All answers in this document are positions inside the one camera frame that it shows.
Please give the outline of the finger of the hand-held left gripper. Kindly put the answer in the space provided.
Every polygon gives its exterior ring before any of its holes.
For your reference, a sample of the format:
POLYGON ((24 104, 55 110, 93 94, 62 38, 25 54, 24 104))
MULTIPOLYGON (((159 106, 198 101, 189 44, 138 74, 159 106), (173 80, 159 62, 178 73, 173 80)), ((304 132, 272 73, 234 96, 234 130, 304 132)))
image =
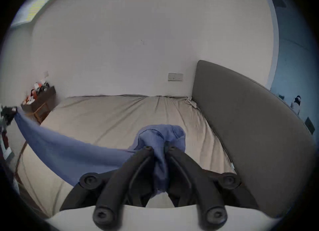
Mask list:
POLYGON ((17 112, 17 106, 1 106, 0 125, 9 126, 17 112))

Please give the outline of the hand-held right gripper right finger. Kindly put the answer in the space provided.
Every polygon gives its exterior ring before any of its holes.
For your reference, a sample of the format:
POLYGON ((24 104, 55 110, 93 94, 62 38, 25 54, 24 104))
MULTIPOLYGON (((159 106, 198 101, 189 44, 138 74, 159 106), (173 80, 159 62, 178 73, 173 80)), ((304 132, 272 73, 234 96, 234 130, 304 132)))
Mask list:
POLYGON ((201 228, 224 226, 228 219, 225 206, 258 209, 255 198, 237 174, 202 169, 174 146, 166 149, 165 160, 169 172, 169 198, 175 207, 197 205, 201 228))

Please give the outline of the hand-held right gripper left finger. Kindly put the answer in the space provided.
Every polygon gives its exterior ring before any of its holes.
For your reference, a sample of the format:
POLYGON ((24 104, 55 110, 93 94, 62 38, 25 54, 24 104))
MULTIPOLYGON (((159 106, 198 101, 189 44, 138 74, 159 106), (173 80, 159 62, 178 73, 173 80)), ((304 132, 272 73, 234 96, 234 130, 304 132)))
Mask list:
POLYGON ((148 198, 154 192, 154 149, 146 146, 133 154, 119 169, 106 173, 86 173, 79 178, 64 200, 60 211, 95 206, 94 224, 102 230, 110 230, 119 223, 122 205, 128 200, 129 190, 136 178, 146 169, 148 198))

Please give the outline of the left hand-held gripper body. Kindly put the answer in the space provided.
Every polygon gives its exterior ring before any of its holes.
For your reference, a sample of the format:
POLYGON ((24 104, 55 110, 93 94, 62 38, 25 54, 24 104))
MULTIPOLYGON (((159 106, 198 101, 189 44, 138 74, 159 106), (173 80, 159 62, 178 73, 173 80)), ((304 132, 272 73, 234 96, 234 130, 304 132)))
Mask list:
POLYGON ((0 135, 0 143, 1 143, 1 151, 2 151, 2 157, 5 161, 10 161, 12 158, 12 149, 9 146, 9 139, 7 137, 7 131, 4 129, 3 126, 0 126, 1 128, 1 135, 0 135))

